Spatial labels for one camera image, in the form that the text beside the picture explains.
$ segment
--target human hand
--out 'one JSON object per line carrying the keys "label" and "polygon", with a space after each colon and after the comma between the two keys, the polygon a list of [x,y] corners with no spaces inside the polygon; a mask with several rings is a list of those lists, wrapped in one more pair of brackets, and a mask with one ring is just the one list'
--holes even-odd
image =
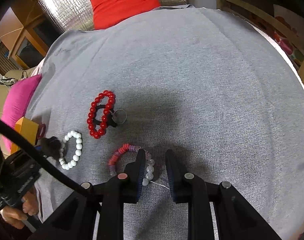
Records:
{"label": "human hand", "polygon": [[22,204],[22,211],[9,206],[6,206],[1,210],[3,220],[17,229],[22,229],[25,226],[22,220],[28,219],[26,214],[32,216],[38,214],[39,212],[35,189],[33,188],[31,191],[33,193],[28,191],[23,196],[24,203]]}

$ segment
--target metal bolt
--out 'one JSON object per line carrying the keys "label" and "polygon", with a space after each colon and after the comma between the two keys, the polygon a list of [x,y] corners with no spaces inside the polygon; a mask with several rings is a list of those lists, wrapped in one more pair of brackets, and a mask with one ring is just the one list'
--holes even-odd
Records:
{"label": "metal bolt", "polygon": [[232,184],[229,181],[223,181],[222,182],[222,187],[223,188],[229,188],[231,186],[232,186]]}
{"label": "metal bolt", "polygon": [[128,177],[128,174],[120,173],[117,177],[118,177],[118,179],[126,179]]}
{"label": "metal bolt", "polygon": [[193,179],[194,178],[194,174],[192,174],[192,173],[185,173],[184,174],[184,177],[186,178],[186,179]]}
{"label": "metal bolt", "polygon": [[91,184],[90,184],[90,182],[83,182],[83,183],[81,184],[81,187],[83,187],[83,188],[85,188],[85,189],[88,189],[89,187],[91,187]]}

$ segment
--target orange box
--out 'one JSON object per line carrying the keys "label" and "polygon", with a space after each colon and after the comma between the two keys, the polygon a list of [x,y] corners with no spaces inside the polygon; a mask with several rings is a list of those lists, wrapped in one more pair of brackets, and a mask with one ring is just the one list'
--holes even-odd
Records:
{"label": "orange box", "polygon": [[[21,134],[32,145],[35,145],[38,128],[39,125],[37,123],[32,122],[25,117],[21,117],[14,126],[14,130]],[[17,152],[19,149],[20,147],[18,145],[12,143],[10,154]]]}

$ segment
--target pink cushion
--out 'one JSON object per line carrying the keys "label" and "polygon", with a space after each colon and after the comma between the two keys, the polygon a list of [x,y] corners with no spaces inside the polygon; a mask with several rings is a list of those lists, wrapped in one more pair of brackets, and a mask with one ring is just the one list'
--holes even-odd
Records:
{"label": "pink cushion", "polygon": [[[36,75],[22,79],[12,85],[3,106],[3,114],[1,117],[3,122],[14,128],[16,122],[25,115],[31,97],[40,80],[41,75]],[[3,137],[3,141],[7,150],[10,152],[12,142],[6,137]]]}

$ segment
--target red ring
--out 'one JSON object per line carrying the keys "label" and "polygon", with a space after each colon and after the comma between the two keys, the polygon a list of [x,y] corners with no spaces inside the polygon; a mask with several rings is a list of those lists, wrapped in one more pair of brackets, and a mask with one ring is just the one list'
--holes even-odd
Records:
{"label": "red ring", "polygon": [[[97,131],[96,125],[93,123],[93,118],[95,116],[96,112],[96,106],[98,103],[102,101],[103,98],[107,97],[108,102],[105,105],[105,109],[103,110],[103,115],[101,117],[101,124],[100,128]],[[108,121],[108,115],[110,114],[110,110],[113,109],[115,104],[115,94],[109,90],[104,90],[103,93],[99,93],[98,96],[94,99],[94,101],[91,103],[90,112],[88,114],[88,119],[86,120],[89,128],[90,135],[94,137],[95,139],[99,139],[101,136],[105,135],[106,129],[108,127],[107,121]]]}

